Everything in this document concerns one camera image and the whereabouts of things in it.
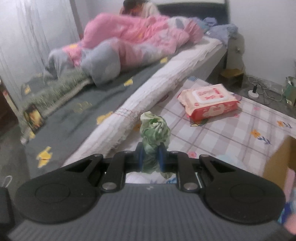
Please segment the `green white scrunched cloth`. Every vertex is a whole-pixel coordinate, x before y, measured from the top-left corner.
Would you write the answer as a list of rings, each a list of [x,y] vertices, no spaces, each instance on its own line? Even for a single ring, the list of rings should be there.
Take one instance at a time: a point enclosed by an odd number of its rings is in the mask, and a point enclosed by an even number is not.
[[[154,171],[161,174],[166,180],[170,179],[173,173],[164,173],[160,169],[157,160],[158,146],[163,143],[168,148],[170,143],[171,130],[166,120],[158,115],[147,111],[140,116],[140,136],[145,151],[144,172],[153,173]]]

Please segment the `white rolled quilt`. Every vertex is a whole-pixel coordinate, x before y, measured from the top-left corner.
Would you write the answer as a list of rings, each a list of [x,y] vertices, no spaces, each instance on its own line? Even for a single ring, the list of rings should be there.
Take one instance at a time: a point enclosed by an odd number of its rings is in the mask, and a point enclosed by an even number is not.
[[[200,70],[209,75],[226,52],[226,47],[219,40],[208,37],[204,37],[199,44],[183,48],[105,119],[78,150],[63,162],[63,166],[91,154],[106,156],[128,137],[143,112],[152,108],[195,71]]]

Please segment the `checked floral sheet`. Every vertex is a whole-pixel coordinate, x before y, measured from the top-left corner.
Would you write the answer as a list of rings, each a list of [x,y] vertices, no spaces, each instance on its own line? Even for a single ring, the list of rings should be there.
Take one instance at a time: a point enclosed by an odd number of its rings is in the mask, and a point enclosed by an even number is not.
[[[189,79],[151,108],[171,129],[168,149],[187,153],[191,158],[207,154],[228,159],[261,176],[282,141],[287,136],[295,137],[295,118],[240,96],[237,110],[193,123],[177,100],[178,94],[208,85],[201,79]]]

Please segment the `pink wet wipes pack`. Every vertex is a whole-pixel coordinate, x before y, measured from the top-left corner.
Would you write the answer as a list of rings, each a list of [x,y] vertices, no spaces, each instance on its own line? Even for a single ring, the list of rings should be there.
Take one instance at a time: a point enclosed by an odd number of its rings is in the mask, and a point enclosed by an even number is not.
[[[222,84],[190,88],[178,95],[192,121],[212,118],[238,108],[239,101]]]

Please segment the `grey bed sheet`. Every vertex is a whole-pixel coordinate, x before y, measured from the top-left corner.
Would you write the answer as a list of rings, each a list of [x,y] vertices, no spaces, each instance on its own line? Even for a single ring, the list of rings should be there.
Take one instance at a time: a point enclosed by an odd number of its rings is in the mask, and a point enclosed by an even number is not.
[[[25,155],[31,178],[63,165],[91,133],[119,109],[171,57],[147,67],[125,72],[102,85],[86,85],[47,118],[37,133],[23,133]]]

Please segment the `small wooden stool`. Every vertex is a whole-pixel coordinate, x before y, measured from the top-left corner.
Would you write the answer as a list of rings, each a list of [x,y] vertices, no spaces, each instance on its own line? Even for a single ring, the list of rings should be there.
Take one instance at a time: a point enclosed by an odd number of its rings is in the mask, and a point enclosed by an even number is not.
[[[240,69],[224,69],[218,76],[218,83],[227,88],[241,88],[244,73]]]

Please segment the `dark picture card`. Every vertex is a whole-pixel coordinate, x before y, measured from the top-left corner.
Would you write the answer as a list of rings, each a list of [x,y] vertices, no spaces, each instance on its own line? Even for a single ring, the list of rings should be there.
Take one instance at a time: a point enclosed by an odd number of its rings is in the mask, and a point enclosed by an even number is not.
[[[23,112],[23,116],[33,133],[37,133],[45,123],[44,118],[35,104],[29,105],[29,107]]]

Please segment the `white power strip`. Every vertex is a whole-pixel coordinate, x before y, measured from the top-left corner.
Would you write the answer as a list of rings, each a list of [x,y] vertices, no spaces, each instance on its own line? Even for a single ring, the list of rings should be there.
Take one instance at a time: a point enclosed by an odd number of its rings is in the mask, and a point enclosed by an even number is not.
[[[254,85],[253,89],[248,91],[248,97],[250,99],[258,99],[259,98],[259,93],[257,92],[257,85]]]

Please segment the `green floral lace blanket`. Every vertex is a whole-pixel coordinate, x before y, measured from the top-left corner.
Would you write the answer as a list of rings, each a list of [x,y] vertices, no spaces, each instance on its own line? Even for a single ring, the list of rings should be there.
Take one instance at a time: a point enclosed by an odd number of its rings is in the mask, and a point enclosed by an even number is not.
[[[70,69],[59,79],[34,76],[23,85],[23,89],[30,89],[30,92],[23,95],[18,108],[17,117],[21,132],[29,130],[24,113],[31,105],[37,108],[43,118],[47,118],[89,84],[93,84],[93,80],[81,68]]]

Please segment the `cardboard box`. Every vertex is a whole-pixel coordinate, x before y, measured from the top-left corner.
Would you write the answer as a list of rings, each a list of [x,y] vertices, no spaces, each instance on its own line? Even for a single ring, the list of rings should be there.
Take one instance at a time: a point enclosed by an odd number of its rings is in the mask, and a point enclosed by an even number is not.
[[[268,159],[263,178],[275,183],[283,191],[291,189],[295,180],[295,138],[288,136]]]

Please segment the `pink grey duvet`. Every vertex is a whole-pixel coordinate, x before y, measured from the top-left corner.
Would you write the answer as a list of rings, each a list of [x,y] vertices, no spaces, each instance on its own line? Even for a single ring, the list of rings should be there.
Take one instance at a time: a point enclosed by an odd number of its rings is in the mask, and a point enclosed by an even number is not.
[[[82,40],[49,53],[43,78],[58,80],[79,69],[99,86],[123,71],[174,55],[187,43],[198,44],[203,35],[194,20],[183,16],[102,13],[86,25]]]

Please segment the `brown wooden cabinet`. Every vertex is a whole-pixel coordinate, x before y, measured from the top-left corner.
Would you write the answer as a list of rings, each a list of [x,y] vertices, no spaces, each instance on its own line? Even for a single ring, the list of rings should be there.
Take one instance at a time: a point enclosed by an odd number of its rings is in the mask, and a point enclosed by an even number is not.
[[[6,97],[9,97],[9,94],[1,81],[1,132],[6,132],[18,123],[18,119]]]

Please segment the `blue purple clothes pile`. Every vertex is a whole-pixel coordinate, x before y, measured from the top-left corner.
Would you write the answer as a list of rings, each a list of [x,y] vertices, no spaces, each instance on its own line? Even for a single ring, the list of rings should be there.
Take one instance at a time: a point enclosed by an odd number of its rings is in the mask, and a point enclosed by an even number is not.
[[[228,46],[230,39],[236,39],[238,36],[238,28],[234,24],[218,25],[215,18],[209,17],[203,20],[197,18],[196,22],[205,36],[220,40],[225,47]]]

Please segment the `sleeping person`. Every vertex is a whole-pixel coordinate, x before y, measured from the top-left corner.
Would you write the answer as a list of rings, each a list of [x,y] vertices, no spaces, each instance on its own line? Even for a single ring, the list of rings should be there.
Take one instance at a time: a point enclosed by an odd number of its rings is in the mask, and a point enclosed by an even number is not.
[[[125,0],[119,13],[121,15],[138,16],[141,18],[160,15],[158,7],[154,3],[141,0]]]

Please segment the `black headboard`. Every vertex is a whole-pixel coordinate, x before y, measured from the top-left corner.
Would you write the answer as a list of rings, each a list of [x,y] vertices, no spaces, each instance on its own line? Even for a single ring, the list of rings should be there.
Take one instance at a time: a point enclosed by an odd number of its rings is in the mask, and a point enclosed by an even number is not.
[[[198,17],[200,19],[210,17],[215,18],[218,25],[230,24],[227,1],[225,3],[185,2],[159,4],[158,9],[165,16]]]

